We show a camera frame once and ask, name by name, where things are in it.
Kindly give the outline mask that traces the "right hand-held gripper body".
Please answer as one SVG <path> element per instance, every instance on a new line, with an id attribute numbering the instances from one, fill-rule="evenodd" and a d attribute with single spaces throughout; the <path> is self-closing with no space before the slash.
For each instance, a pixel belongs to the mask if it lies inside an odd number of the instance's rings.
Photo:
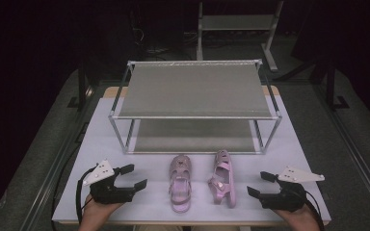
<path id="1" fill-rule="evenodd" d="M 315 174 L 290 166 L 287 166 L 282 173 L 275 175 L 277 176 L 276 182 L 280 186 L 280 192 L 261 193 L 259 201 L 263 208 L 289 212 L 302 208 L 306 202 L 304 182 L 325 180 L 322 174 Z"/>

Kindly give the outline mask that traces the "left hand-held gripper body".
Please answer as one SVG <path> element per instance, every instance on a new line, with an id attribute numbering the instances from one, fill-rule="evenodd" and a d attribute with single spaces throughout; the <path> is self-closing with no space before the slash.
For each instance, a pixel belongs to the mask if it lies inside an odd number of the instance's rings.
<path id="1" fill-rule="evenodd" d="M 90 187 L 90 194 L 95 202 L 115 204 L 131 202 L 135 194 L 134 187 L 118 188 L 115 181 L 120 167 L 112 168 L 108 160 L 103 160 L 83 180 L 84 186 Z"/>

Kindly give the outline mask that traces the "pink sandal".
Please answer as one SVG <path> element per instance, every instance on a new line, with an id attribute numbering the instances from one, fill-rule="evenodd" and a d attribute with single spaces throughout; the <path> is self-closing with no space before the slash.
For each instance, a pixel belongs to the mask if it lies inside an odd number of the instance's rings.
<path id="1" fill-rule="evenodd" d="M 220 150 L 215 157 L 214 172 L 208 180 L 208 187 L 215 204 L 226 200 L 229 208 L 236 206 L 233 167 L 230 155 L 226 150 Z"/>
<path id="2" fill-rule="evenodd" d="M 169 194 L 172 209 L 176 213 L 185 213 L 191 206 L 191 160 L 186 155 L 173 158 L 170 165 Z"/>

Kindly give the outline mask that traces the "grey two-tier shoe rack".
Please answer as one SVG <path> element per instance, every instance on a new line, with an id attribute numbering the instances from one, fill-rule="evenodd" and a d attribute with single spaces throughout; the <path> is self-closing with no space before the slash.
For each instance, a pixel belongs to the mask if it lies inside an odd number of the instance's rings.
<path id="1" fill-rule="evenodd" d="M 109 113 L 125 154 L 264 154 L 281 122 L 260 60 L 130 62 Z"/>

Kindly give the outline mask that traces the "person's left hand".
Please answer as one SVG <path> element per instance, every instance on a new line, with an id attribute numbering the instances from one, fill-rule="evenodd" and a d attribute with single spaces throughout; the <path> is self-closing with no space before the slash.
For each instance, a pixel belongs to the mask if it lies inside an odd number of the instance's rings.
<path id="1" fill-rule="evenodd" d="M 105 222 L 110 215 L 122 206 L 122 203 L 115 204 L 101 204 L 93 200 L 89 194 L 86 197 L 83 222 Z"/>

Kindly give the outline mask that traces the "person's right hand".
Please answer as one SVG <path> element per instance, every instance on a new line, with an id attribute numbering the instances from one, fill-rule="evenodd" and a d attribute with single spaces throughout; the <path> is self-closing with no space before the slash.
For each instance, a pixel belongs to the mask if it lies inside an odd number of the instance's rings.
<path id="1" fill-rule="evenodd" d="M 291 227 L 299 226 L 317 226 L 317 221 L 311 210 L 304 205 L 301 209 L 295 212 L 275 210 L 275 213 L 282 217 Z"/>

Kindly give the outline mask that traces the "grey metal stand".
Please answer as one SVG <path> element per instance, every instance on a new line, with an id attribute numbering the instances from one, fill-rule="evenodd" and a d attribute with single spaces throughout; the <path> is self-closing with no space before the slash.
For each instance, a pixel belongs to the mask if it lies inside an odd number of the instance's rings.
<path id="1" fill-rule="evenodd" d="M 277 0 L 275 12 L 272 14 L 241 14 L 241 15 L 209 15 L 203 12 L 203 3 L 198 4 L 198 44 L 197 60 L 203 60 L 202 34 L 210 31 L 267 31 L 269 36 L 261 44 L 266 62 L 272 72 L 278 67 L 271 52 L 271 46 L 283 7 L 284 0 Z"/>

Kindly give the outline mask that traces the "metal floor rail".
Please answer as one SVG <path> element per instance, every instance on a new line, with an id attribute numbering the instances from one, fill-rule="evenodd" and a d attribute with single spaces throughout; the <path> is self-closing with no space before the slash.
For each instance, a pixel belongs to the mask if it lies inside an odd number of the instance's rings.
<path id="1" fill-rule="evenodd" d="M 361 152 L 357 148 L 356 142 L 350 136 L 349 131 L 345 127 L 339 114 L 332 109 L 332 106 L 328 105 L 323 89 L 319 86 L 313 86 L 313 89 L 316 92 L 319 100 L 322 102 L 323 107 L 329 115 L 336 131 L 338 132 L 341 139 L 344 141 L 345 146 L 349 151 L 350 158 L 352 159 L 365 187 L 370 193 L 370 167 L 367 165 L 364 158 L 362 157 Z"/>
<path id="2" fill-rule="evenodd" d="M 68 132 L 66 137 L 63 139 L 60 150 L 56 154 L 55 159 L 41 184 L 32 207 L 20 227 L 20 231 L 34 231 L 40 216 L 46 207 L 49 207 L 49 216 L 52 216 L 56 194 L 63 172 L 66 169 L 67 163 L 75 155 L 80 146 L 80 141 L 78 141 L 75 130 L 79 127 L 82 116 L 85 113 L 86 102 L 86 95 L 72 97 L 70 99 L 68 106 L 77 109 L 76 116 L 68 128 Z"/>

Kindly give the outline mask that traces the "black stand post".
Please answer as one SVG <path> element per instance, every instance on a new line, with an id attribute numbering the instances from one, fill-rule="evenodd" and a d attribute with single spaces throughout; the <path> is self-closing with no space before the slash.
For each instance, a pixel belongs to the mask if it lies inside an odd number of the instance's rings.
<path id="1" fill-rule="evenodd" d="M 335 68 L 333 63 L 328 64 L 327 68 L 327 91 L 326 91 L 326 101 L 329 108 L 332 111 L 337 109 L 348 109 L 349 105 L 343 96 L 334 96 L 334 86 L 335 86 Z"/>
<path id="2" fill-rule="evenodd" d="M 73 96 L 67 106 L 81 112 L 91 97 L 92 87 L 89 83 L 88 69 L 84 62 L 81 62 L 77 68 L 78 94 Z"/>

